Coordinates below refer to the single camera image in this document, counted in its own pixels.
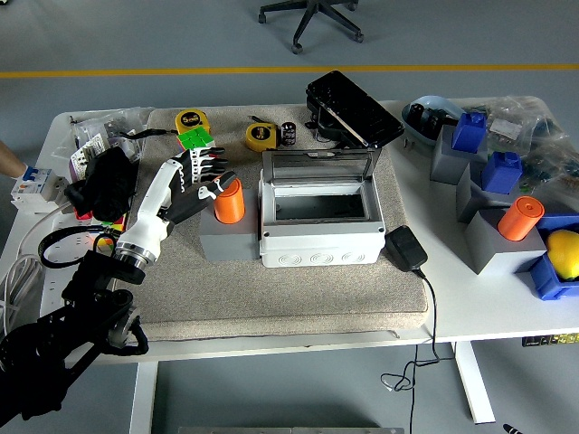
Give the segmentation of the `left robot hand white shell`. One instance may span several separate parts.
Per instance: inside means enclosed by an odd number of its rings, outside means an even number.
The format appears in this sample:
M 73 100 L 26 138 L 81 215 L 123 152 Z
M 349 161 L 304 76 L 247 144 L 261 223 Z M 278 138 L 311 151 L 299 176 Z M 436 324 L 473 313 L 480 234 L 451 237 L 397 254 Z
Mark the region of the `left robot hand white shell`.
M 180 222 L 196 215 L 236 179 L 225 167 L 225 149 L 203 146 L 166 160 L 158 169 L 135 222 L 119 237 L 114 256 L 146 264 L 160 256 L 160 244 Z

